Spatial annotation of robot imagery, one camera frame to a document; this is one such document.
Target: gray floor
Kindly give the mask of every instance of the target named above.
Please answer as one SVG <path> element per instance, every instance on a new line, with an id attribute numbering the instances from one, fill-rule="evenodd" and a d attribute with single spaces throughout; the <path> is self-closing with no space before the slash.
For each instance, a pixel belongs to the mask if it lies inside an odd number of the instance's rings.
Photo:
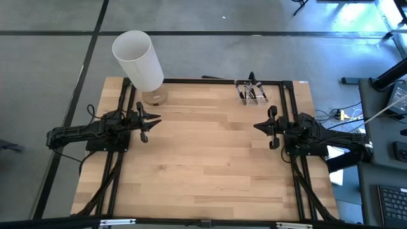
<path id="1" fill-rule="evenodd" d="M 102 0 L 1 1 L 0 30 L 93 30 L 101 5 Z M 311 0 L 293 18 L 297 7 L 297 3 L 285 0 L 117 0 L 109 3 L 102 30 L 387 31 L 374 3 Z M 125 76 L 111 54 L 115 38 L 103 36 L 97 40 L 73 125 L 88 123 L 86 105 L 97 107 L 106 76 Z M 168 78 L 199 78 L 206 74 L 243 79 L 254 71 L 262 80 L 307 80 L 315 108 L 325 111 L 360 101 L 357 87 L 341 85 L 341 77 L 377 77 L 401 60 L 393 41 L 379 39 L 151 39 Z M 45 133 L 62 123 L 89 40 L 88 36 L 0 36 L 0 139 L 25 146 L 20 154 L 0 152 L 0 221 L 29 218 L 52 154 L 45 147 Z M 72 144 L 64 153 L 83 158 L 84 148 L 85 143 Z M 354 171 L 345 173 L 357 176 Z M 69 215 L 77 182 L 78 164 L 62 159 L 45 217 Z M 345 186 L 335 189 L 335 194 L 341 193 L 337 198 L 358 204 L 344 199 L 348 190 Z M 357 211 L 357 206 L 338 206 L 345 209 L 344 213 L 349 209 Z M 344 219 L 349 216 L 341 214 Z"/>

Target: black cable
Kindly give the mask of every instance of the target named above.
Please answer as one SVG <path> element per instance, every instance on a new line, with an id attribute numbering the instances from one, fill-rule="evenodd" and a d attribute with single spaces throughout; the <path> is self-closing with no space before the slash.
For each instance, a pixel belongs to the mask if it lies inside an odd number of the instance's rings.
<path id="1" fill-rule="evenodd" d="M 90 116 L 92 116 L 92 118 L 102 119 L 102 117 L 98 117 L 98 116 L 95 115 L 95 107 L 94 107 L 92 104 L 88 104 L 88 105 L 86 106 L 86 111 L 88 111 L 88 114 L 90 114 Z M 116 111 L 114 111 L 114 113 L 113 113 L 111 116 L 106 117 L 106 119 L 112 118 L 118 111 L 119 111 L 119 109 L 117 109 Z"/>
<path id="2" fill-rule="evenodd" d="M 358 102 L 357 104 L 354 104 L 354 105 L 351 105 L 351 106 L 347 106 L 347 107 L 344 107 L 344 108 L 334 108 L 334 109 L 332 109 L 332 110 L 329 112 L 329 114 L 326 113 L 325 111 L 320 110 L 320 109 L 316 109 L 315 111 L 320 111 L 320 112 L 323 112 L 325 115 L 331 116 L 332 112 L 335 111 L 335 110 L 348 109 L 348 108 L 357 106 L 357 105 L 359 105 L 360 103 L 362 103 L 362 101 L 361 101 L 361 102 Z"/>
<path id="3" fill-rule="evenodd" d="M 322 117 L 331 117 L 331 115 L 320 115 L 320 116 L 315 116 L 315 118 L 322 118 Z"/>
<path id="4" fill-rule="evenodd" d="M 387 115 L 383 115 L 383 116 L 377 116 L 376 118 L 394 117 L 394 116 L 399 116 L 399 115 L 407 115 L 407 113 L 404 113 L 404 114 L 387 114 Z M 359 119 L 359 120 L 352 120 L 352 121 L 347 121 L 347 122 L 344 122 L 344 123 L 339 123 L 339 124 L 337 124 L 337 125 L 335 125 L 335 126 L 332 126 L 332 127 L 327 128 L 327 130 L 330 130 L 330 129 L 332 129 L 332 128 L 338 127 L 338 126 L 340 126 L 340 125 L 344 125 L 344 124 L 348 124 L 348 123 L 353 123 L 353 122 L 355 122 L 355 121 L 365 121 L 365 120 L 368 120 L 368 119 L 369 119 L 369 118 L 361 118 L 361 119 Z"/>
<path id="5" fill-rule="evenodd" d="M 397 118 L 393 118 L 393 119 L 394 119 L 394 121 L 398 121 L 399 123 L 407 124 L 407 123 L 405 123 L 405 122 L 403 122 L 403 121 L 398 120 Z"/>
<path id="6" fill-rule="evenodd" d="M 320 122 L 320 124 L 324 124 L 324 123 L 326 123 L 328 120 L 331 120 L 331 119 L 333 119 L 334 117 L 330 117 L 330 118 L 327 118 L 327 119 L 325 119 L 325 120 L 317 120 L 317 121 L 319 121 Z"/>
<path id="7" fill-rule="evenodd" d="M 285 147 L 286 147 L 286 146 L 283 146 L 283 147 L 281 148 L 281 159 L 282 159 L 282 161 L 285 162 L 285 163 L 290 163 L 289 161 L 287 161 L 286 159 L 284 159 L 284 157 L 282 156 Z"/>
<path id="8" fill-rule="evenodd" d="M 81 163 L 80 163 L 80 165 L 79 165 L 79 176 L 80 176 L 81 173 L 82 173 L 82 166 L 83 166 L 83 163 L 85 162 L 85 160 L 88 159 L 89 156 L 92 156 L 94 153 L 96 153 L 96 151 L 91 151 L 91 152 L 89 152 L 89 154 L 87 154 L 87 156 L 84 157 L 83 160 L 81 161 Z"/>
<path id="9" fill-rule="evenodd" d="M 73 157 L 67 156 L 67 155 L 63 155 L 63 154 L 61 154 L 61 153 L 59 153 L 59 152 L 56 152 L 55 150 L 52 150 L 52 151 L 53 151 L 54 153 L 58 154 L 58 155 L 64 156 L 64 157 L 66 157 L 66 158 L 69 158 L 69 159 L 71 159 L 71 160 L 75 160 L 75 161 L 81 163 L 81 161 L 78 160 L 78 159 L 76 159 L 76 158 L 73 158 Z"/>
<path id="10" fill-rule="evenodd" d="M 324 113 L 326 116 L 330 116 L 328 113 L 326 113 L 326 112 L 323 111 L 323 110 L 318 110 L 318 109 L 316 109 L 315 111 L 320 111 L 320 112 Z"/>
<path id="11" fill-rule="evenodd" d="M 329 138 L 323 140 L 322 142 L 318 143 L 318 145 L 320 145 L 320 144 L 322 144 L 322 143 L 325 143 L 325 142 L 327 142 L 327 141 L 329 141 L 329 140 L 332 140 L 332 139 L 341 139 L 341 138 L 342 138 L 342 139 L 346 139 L 346 138 L 353 138 L 353 137 L 352 137 L 352 136 L 329 137 Z"/>

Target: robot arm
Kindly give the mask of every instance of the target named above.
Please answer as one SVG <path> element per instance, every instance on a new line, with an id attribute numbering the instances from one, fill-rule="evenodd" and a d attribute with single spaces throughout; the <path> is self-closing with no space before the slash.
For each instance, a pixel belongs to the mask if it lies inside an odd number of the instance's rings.
<path id="1" fill-rule="evenodd" d="M 141 130 L 141 141 L 148 142 L 146 132 L 152 129 L 161 120 L 146 123 L 144 119 L 150 120 L 159 118 L 160 115 L 148 114 L 140 102 L 137 104 L 137 111 L 129 111 L 126 118 L 118 111 L 111 111 L 104 114 L 99 121 L 94 121 L 89 125 L 76 127 L 56 127 L 47 133 L 46 145 L 50 149 L 57 149 L 66 146 L 71 142 L 90 141 L 103 139 L 108 144 L 116 144 L 123 137 L 123 134 L 132 130 Z"/>
<path id="2" fill-rule="evenodd" d="M 275 120 L 277 108 L 270 107 L 269 119 L 254 127 L 267 135 L 272 135 L 270 149 L 278 148 L 280 140 L 277 134 L 283 134 L 286 151 L 294 156 L 328 156 L 327 146 L 349 149 L 349 153 L 327 160 L 329 172 L 335 172 L 355 165 L 364 160 L 370 161 L 373 147 L 366 134 L 346 133 L 327 130 L 309 114 L 299 114 L 294 122 L 288 122 L 286 117 Z"/>

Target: wooden tabletop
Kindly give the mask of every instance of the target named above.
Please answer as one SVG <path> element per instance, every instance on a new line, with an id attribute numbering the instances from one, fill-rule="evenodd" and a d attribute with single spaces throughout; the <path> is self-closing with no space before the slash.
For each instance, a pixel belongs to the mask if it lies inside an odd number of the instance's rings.
<path id="1" fill-rule="evenodd" d="M 117 108 L 122 81 L 106 78 L 97 116 Z M 140 141 L 138 130 L 132 132 L 114 216 L 298 220 L 291 166 L 281 160 L 281 148 L 270 150 L 271 138 L 253 127 L 266 121 L 271 105 L 282 115 L 278 86 L 264 86 L 269 103 L 252 107 L 237 101 L 233 85 L 165 86 L 169 91 L 165 104 L 151 107 L 143 103 L 147 112 L 161 115 L 163 121 L 148 133 L 148 143 Z M 308 83 L 295 81 L 294 92 L 298 111 L 314 115 Z M 290 107 L 288 91 L 286 97 Z M 135 100 L 143 102 L 140 92 Z M 99 188 L 106 155 L 97 152 L 85 162 L 72 213 L 82 210 Z M 308 166 L 314 192 L 338 217 L 326 164 L 309 156 Z M 109 196 L 108 190 L 103 212 Z M 302 196 L 309 218 L 303 190 Z"/>

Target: white cable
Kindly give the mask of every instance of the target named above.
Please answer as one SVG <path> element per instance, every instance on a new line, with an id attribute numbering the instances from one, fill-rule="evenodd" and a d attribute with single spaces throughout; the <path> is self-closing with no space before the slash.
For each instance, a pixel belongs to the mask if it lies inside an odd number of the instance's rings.
<path id="1" fill-rule="evenodd" d="M 356 120 L 356 119 L 358 119 L 359 117 L 361 117 L 361 116 L 363 115 L 363 114 L 361 114 L 361 115 L 359 115 L 358 117 L 355 117 L 356 111 L 362 111 L 362 109 L 355 109 L 354 112 L 353 112 L 353 114 L 352 114 L 352 117 L 350 117 L 350 120 L 347 121 L 346 123 L 348 123 L 348 122 L 350 122 L 350 121 L 353 121 L 353 120 Z M 350 130 L 350 128 L 349 128 L 348 126 L 346 126 L 346 123 L 345 123 L 343 126 L 346 127 L 348 130 Z"/>
<path id="2" fill-rule="evenodd" d="M 371 120 L 373 120 L 374 118 L 376 118 L 377 116 L 379 116 L 380 114 L 382 114 L 384 111 L 386 111 L 388 108 L 391 108 L 391 107 L 394 106 L 396 103 L 402 101 L 402 100 L 403 100 L 404 98 L 406 98 L 406 97 L 407 97 L 407 94 L 404 95 L 403 97 L 401 97 L 400 99 L 398 99 L 397 101 L 393 102 L 392 104 L 388 105 L 387 107 L 383 108 L 381 111 L 377 112 L 377 114 L 373 115 L 373 117 L 371 117 L 371 118 L 369 118 L 368 120 L 366 120 L 366 122 L 360 124 L 360 125 L 357 126 L 355 129 L 351 130 L 351 132 L 354 131 L 354 130 L 357 130 L 359 127 L 361 127 L 361 126 L 367 124 L 368 122 L 370 122 Z"/>

